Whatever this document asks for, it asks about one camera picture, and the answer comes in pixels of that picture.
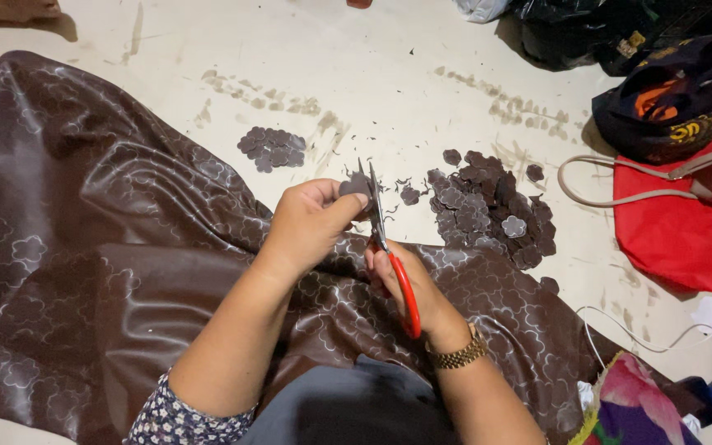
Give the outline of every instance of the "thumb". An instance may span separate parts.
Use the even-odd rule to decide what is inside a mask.
[[[334,201],[328,208],[323,210],[323,214],[332,227],[337,230],[344,230],[356,218],[356,215],[367,206],[369,200],[364,193],[351,193]]]

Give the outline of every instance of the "white floor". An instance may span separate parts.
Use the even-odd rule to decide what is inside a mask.
[[[692,325],[689,313],[700,297],[681,302],[636,272],[616,249],[611,211],[580,207],[556,184],[556,167],[590,153],[585,139],[595,143],[594,136],[582,137],[590,99],[620,82],[598,66],[537,69],[494,34],[495,23],[467,23],[447,0],[376,0],[365,10],[348,8],[344,0],[63,0],[62,6],[75,21],[76,41],[46,30],[0,28],[0,55],[37,52],[121,86],[233,165],[269,207],[289,185],[343,178],[357,156],[372,156],[384,183],[411,177],[417,187],[428,169],[454,170],[442,160],[444,149],[498,152],[516,171],[536,162],[547,177],[543,199],[554,212],[558,253],[529,273],[555,278],[574,309],[600,307],[603,298],[616,319],[627,320],[639,335],[647,331],[658,344]],[[208,70],[225,79],[204,81]],[[497,108],[491,112],[494,98],[483,92],[486,84],[509,99],[531,101],[537,114],[523,112],[521,124],[507,122]],[[559,126],[558,115],[566,121]],[[539,128],[542,121],[548,129]],[[314,143],[306,164],[258,173],[235,147],[255,125]],[[574,186],[592,198],[610,197],[610,172],[569,169]],[[520,192],[539,194],[520,176]],[[387,222],[390,238],[442,244],[426,200],[406,207],[389,191],[384,201],[389,208],[400,204],[396,221]],[[589,321],[671,379],[712,379],[712,339],[658,354],[634,346],[603,315],[590,314]],[[700,338],[694,329],[681,344]],[[21,430],[0,421],[0,443],[63,442]],[[712,429],[701,438],[712,443]]]

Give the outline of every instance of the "floral sleeve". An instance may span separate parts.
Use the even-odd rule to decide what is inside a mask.
[[[197,411],[169,389],[169,372],[158,379],[158,388],[147,399],[128,433],[129,444],[228,444],[249,429],[255,407],[232,417],[215,417]]]

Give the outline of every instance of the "wristwatch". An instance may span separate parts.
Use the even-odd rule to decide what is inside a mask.
[[[468,328],[471,330],[471,341],[465,348],[460,351],[451,352],[450,354],[439,354],[430,348],[430,343],[425,343],[425,349],[430,355],[430,361],[437,369],[458,369],[462,368],[476,359],[488,353],[488,344],[485,337],[482,336],[474,323],[469,323]]]

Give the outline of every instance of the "red bag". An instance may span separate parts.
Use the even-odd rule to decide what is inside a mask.
[[[712,142],[692,158],[711,151]],[[668,172],[687,161],[644,167]],[[666,180],[617,164],[614,199],[662,188],[688,192],[691,181]],[[669,283],[712,292],[712,206],[697,199],[654,197],[615,206],[614,216],[619,247],[635,268]]]

